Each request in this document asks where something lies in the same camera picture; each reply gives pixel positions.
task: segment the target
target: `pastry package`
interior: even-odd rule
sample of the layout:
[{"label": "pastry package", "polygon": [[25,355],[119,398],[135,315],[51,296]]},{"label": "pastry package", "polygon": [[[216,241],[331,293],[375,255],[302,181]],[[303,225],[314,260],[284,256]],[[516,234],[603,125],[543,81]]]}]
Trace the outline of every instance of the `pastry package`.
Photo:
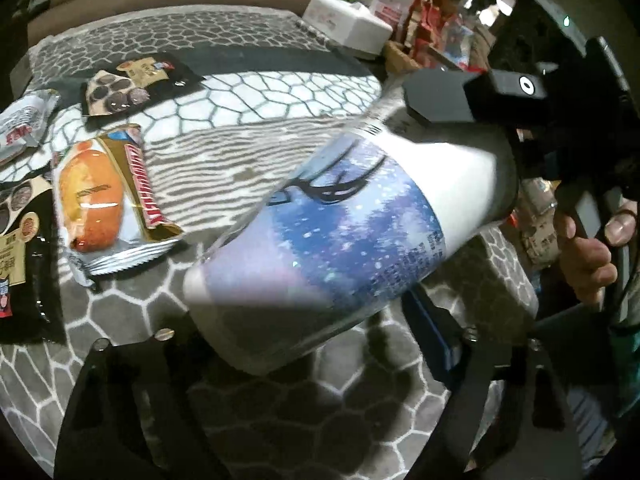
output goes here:
[{"label": "pastry package", "polygon": [[140,143],[140,126],[123,124],[54,157],[60,239],[83,285],[157,258],[182,235],[156,205]]},{"label": "pastry package", "polygon": [[64,339],[49,166],[0,184],[0,343]]},{"label": "pastry package", "polygon": [[147,54],[98,70],[82,85],[82,113],[122,114],[191,92],[201,80],[170,54]]},{"label": "pastry package", "polygon": [[58,104],[55,90],[36,90],[13,102],[0,114],[0,166],[27,148],[37,148]]}]

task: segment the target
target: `white circle sticker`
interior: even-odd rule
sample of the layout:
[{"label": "white circle sticker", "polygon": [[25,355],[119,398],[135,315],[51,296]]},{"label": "white circle sticker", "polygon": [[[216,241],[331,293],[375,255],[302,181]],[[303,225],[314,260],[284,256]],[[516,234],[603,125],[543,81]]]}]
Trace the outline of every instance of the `white circle sticker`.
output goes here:
[{"label": "white circle sticker", "polygon": [[533,86],[531,79],[526,76],[520,78],[520,88],[527,95],[533,95],[536,92],[536,87]]}]

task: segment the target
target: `finger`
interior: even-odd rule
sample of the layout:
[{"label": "finger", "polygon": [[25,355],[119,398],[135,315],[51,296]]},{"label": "finger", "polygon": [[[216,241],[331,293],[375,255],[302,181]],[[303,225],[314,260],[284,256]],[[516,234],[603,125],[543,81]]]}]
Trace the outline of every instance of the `finger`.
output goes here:
[{"label": "finger", "polygon": [[575,297],[585,305],[600,304],[604,297],[603,288],[585,288],[575,290]]},{"label": "finger", "polygon": [[575,267],[560,265],[566,282],[573,290],[596,289],[601,286],[611,285],[618,278],[618,270],[614,264],[607,264],[599,269],[588,271],[575,269]]},{"label": "finger", "polygon": [[636,215],[638,203],[626,200],[618,210],[618,213],[607,223],[604,234],[609,243],[614,247],[620,247],[629,243],[636,232]]},{"label": "finger", "polygon": [[570,240],[575,236],[575,221],[569,215],[556,211],[554,215],[554,227],[561,242]]},{"label": "finger", "polygon": [[611,261],[611,252],[596,238],[576,237],[566,241],[560,257],[575,270],[596,270]]}]

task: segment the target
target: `bottle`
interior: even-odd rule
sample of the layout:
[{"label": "bottle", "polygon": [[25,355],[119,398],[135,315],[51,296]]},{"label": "bottle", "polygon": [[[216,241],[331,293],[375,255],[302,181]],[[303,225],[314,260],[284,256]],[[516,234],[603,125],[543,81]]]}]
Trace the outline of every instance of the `bottle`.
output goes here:
[{"label": "bottle", "polygon": [[500,128],[425,128],[395,88],[188,270],[191,317],[229,364],[266,374],[384,308],[517,192]]}]

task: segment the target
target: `oreo package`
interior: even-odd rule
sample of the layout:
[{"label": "oreo package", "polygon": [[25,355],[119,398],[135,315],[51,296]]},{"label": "oreo package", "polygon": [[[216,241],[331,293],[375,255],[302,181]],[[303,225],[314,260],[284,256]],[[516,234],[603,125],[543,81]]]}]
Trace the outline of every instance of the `oreo package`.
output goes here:
[{"label": "oreo package", "polygon": [[48,166],[0,184],[0,343],[62,341]]},{"label": "oreo package", "polygon": [[82,85],[82,113],[117,116],[197,89],[201,76],[164,53],[147,54],[98,70]]}]

